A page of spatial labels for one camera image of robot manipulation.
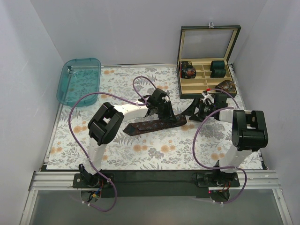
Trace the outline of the brown blue floral tie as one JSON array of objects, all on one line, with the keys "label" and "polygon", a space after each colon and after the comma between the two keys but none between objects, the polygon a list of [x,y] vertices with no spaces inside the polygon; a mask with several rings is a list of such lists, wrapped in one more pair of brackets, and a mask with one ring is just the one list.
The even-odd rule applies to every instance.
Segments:
[{"label": "brown blue floral tie", "polygon": [[123,132],[129,136],[135,136],[186,125],[186,116],[178,114],[175,116],[175,118],[175,122],[168,120],[151,120],[137,123],[129,123],[125,127]]}]

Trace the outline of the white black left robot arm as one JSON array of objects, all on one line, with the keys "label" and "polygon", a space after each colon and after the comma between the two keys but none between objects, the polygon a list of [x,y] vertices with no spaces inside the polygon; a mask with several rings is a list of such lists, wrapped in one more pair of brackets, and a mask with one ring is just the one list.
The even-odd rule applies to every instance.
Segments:
[{"label": "white black left robot arm", "polygon": [[166,92],[155,89],[152,95],[143,96],[133,104],[112,105],[105,102],[88,123],[90,144],[87,162],[79,165],[79,172],[88,187],[99,184],[102,158],[107,144],[116,137],[123,122],[131,119],[158,115],[158,121],[139,125],[138,131],[152,131],[174,125],[178,119],[174,115],[172,103]]}]

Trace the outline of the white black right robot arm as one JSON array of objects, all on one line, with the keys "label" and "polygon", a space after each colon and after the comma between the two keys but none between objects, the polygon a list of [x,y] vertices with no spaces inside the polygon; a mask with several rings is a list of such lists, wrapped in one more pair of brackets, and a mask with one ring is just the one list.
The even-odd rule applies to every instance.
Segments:
[{"label": "white black right robot arm", "polygon": [[230,94],[219,89],[213,95],[208,90],[202,95],[203,98],[195,98],[182,115],[199,121],[201,125],[209,118],[231,123],[232,145],[213,167],[207,167],[207,172],[197,172],[192,178],[199,187],[238,187],[240,183],[237,171],[240,165],[253,152],[268,144],[264,113],[229,107],[227,98]]}]

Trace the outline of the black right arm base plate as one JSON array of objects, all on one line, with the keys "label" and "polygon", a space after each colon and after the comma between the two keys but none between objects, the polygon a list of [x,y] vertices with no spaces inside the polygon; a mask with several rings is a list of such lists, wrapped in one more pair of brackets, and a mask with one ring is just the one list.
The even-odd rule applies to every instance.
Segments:
[{"label": "black right arm base plate", "polygon": [[213,171],[195,172],[191,176],[192,181],[200,188],[224,188],[240,186],[237,173],[215,173]]}]

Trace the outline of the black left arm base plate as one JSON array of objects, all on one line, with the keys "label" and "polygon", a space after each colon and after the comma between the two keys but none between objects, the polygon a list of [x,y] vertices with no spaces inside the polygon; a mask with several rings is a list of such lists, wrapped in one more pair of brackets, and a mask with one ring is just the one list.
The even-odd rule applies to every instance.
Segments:
[{"label": "black left arm base plate", "polygon": [[112,188],[112,184],[105,180],[99,174],[95,174],[91,177],[91,180],[88,181],[84,176],[80,173],[76,173],[73,179],[73,188]]}]

